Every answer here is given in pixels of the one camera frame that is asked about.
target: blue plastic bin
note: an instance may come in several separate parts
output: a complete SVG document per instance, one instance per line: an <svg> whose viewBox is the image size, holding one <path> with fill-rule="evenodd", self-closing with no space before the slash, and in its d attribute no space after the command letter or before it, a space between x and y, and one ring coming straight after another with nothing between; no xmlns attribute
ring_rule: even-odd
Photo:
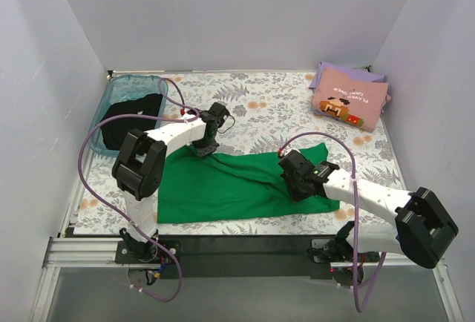
<svg viewBox="0 0 475 322"><path fill-rule="evenodd" d="M102 95L89 131L100 122L109 107L114 103L140 99L151 93L160 94L158 90L159 79L159 76L143 75L122 75L112 79ZM165 81L162 82L162 89L168 94L168 84ZM163 107L165 107L165 98L162 100L159 116L162 116ZM155 125L155 128L158 127L160 127L160 121L157 121ZM100 129L89 139L88 144L94 152L107 157L116 157L119 154L119 151L109 150L105 147Z"/></svg>

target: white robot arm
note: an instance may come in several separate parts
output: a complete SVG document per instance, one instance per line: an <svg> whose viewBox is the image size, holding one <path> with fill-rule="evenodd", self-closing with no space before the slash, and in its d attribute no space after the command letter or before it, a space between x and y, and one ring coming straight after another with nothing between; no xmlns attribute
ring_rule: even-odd
<svg viewBox="0 0 475 322"><path fill-rule="evenodd" d="M217 130L228 116L226 107L215 102L209 110L200 111L200 118L196 120L191 120L194 114L184 114L181 119L190 119L190 122L173 123L145 133L132 130L127 134L112 176L123 191L127 215L132 219L127 229L121 229L120 236L139 259L150 257L151 245L133 225L149 237L157 236L153 217L157 203L152 194L159 188L166 157L189 144L200 157L213 153L219 146L214 139Z"/></svg>
<svg viewBox="0 0 475 322"><path fill-rule="evenodd" d="M337 165L323 161L315 166L297 150L282 156L279 165L284 170L282 177L294 201L319 195L354 203L354 180ZM414 263L432 269L459 232L436 195L426 188L409 192L358 180L358 198L360 208L390 224L361 224L358 253L404 254ZM349 222L337 233L337 244L353 249L353 224ZM332 252L327 253L331 259Z"/></svg>

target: green cloth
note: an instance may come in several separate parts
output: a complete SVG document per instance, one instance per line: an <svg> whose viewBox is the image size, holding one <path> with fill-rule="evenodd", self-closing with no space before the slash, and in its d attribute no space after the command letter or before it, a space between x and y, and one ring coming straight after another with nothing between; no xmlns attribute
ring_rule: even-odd
<svg viewBox="0 0 475 322"><path fill-rule="evenodd" d="M302 149L315 164L327 159L325 144ZM339 201L310 197L292 202L276 153L198 157L192 148L165 161L158 191L159 223L245 220L335 211Z"/></svg>

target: table surface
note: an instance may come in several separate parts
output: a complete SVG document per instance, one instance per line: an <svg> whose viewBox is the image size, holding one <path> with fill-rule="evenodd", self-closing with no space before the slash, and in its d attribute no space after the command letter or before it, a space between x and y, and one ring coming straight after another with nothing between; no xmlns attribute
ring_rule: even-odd
<svg viewBox="0 0 475 322"><path fill-rule="evenodd" d="M317 116L311 108L313 92L308 86L311 73L177 73L168 77L180 86L186 103L208 108L223 103L236 119L235 126L218 134L217 152L231 155L277 151L296 134L323 131L343 140L355 154L357 177L391 188L402 188L396 158L389 138L379 120L372 133L344 124L334 118ZM178 99L170 86L168 94ZM167 102L165 117L178 118L180 109ZM328 160L350 171L346 151L331 139L305 136L292 143L293 148L308 148L325 142ZM94 154L88 182L101 196L125 210L125 203L111 176L114 158ZM160 224L160 234L335 234L353 219L350 204L325 214L292 214L282 217L228 220L184 224ZM360 210L360 222L385 224ZM118 234L125 220L83 190L79 200L74 234Z"/></svg>

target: white enclosure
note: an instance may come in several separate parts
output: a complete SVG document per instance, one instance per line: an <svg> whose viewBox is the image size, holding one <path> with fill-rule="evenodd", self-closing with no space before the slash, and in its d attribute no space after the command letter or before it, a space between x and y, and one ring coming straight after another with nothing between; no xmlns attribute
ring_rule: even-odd
<svg viewBox="0 0 475 322"><path fill-rule="evenodd" d="M409 189L433 188L460 228L447 253L475 320L470 193L475 0L0 0L0 314L27 321L48 238L105 70L316 69L372 65Z"/></svg>

